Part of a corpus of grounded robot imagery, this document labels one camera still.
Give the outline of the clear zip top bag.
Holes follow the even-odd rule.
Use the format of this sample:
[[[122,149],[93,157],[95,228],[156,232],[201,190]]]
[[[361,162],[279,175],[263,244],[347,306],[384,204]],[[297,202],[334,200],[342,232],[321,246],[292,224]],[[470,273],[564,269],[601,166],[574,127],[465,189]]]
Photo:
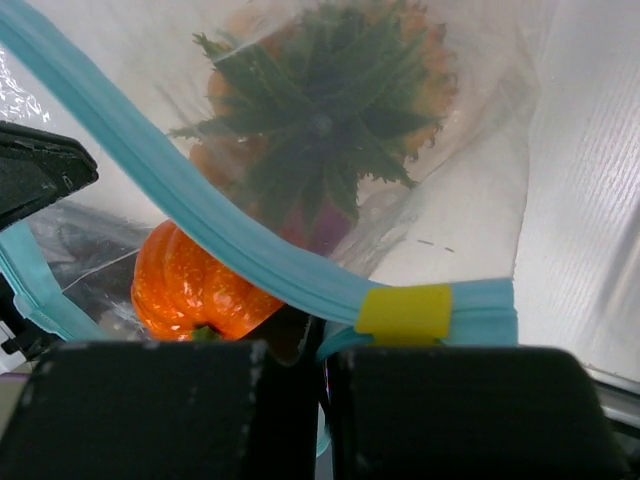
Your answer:
[[[5,1],[1,277],[64,344],[514,346],[543,1]]]

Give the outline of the toy pineapple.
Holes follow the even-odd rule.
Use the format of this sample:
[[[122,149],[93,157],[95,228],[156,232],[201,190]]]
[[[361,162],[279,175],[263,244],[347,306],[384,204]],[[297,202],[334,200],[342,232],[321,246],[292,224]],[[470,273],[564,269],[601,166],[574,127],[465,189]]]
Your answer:
[[[325,201],[354,224],[361,185],[411,189],[457,94],[447,27],[420,1],[323,1],[251,40],[255,13],[216,37],[208,118],[172,129],[204,178],[290,240],[311,238]]]

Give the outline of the orange toy pumpkin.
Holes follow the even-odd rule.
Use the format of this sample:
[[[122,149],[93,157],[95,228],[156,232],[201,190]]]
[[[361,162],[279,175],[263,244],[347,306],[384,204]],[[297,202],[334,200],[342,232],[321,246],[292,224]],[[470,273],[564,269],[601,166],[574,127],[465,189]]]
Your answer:
[[[131,300],[141,323],[161,341],[191,341],[206,328],[235,341],[284,306],[170,220],[153,229],[138,252]]]

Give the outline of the purple toy onion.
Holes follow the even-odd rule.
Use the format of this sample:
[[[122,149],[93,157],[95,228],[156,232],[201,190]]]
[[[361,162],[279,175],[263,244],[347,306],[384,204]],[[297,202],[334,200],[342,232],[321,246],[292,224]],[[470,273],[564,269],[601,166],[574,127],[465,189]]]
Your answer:
[[[321,256],[331,254],[351,228],[351,220],[325,201],[314,224],[309,250]]]

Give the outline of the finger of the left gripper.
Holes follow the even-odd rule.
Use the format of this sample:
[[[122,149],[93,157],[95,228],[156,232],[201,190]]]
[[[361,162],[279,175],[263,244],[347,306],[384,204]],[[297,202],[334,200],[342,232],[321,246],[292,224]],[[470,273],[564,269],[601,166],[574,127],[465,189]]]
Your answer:
[[[97,162],[77,140],[1,123],[1,228],[97,182]]]

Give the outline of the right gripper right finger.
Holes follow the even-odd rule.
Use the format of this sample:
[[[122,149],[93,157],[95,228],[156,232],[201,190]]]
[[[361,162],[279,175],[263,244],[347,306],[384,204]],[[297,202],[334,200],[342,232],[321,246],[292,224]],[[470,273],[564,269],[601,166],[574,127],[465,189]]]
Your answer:
[[[622,479],[593,383],[550,348],[359,347],[328,362],[339,479]]]

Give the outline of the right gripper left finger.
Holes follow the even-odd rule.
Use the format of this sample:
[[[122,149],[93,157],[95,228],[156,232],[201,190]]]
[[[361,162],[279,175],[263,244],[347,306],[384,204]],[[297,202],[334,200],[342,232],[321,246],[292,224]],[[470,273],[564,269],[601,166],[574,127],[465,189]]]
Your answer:
[[[1,438],[5,479],[310,479],[320,328],[269,340],[67,343]]]

